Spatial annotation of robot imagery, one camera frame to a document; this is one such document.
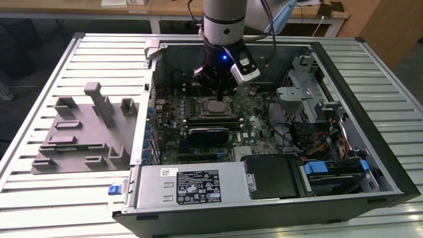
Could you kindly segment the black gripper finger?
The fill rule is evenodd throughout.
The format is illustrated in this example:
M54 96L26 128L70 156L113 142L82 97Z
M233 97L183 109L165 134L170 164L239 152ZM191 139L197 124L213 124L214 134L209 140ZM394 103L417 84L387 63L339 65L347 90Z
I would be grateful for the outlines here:
M217 100L221 102L221 73L215 67L202 66L194 70L194 79L199 84L217 92Z
M233 96L237 91L237 83L222 83L221 84L221 101L225 97Z

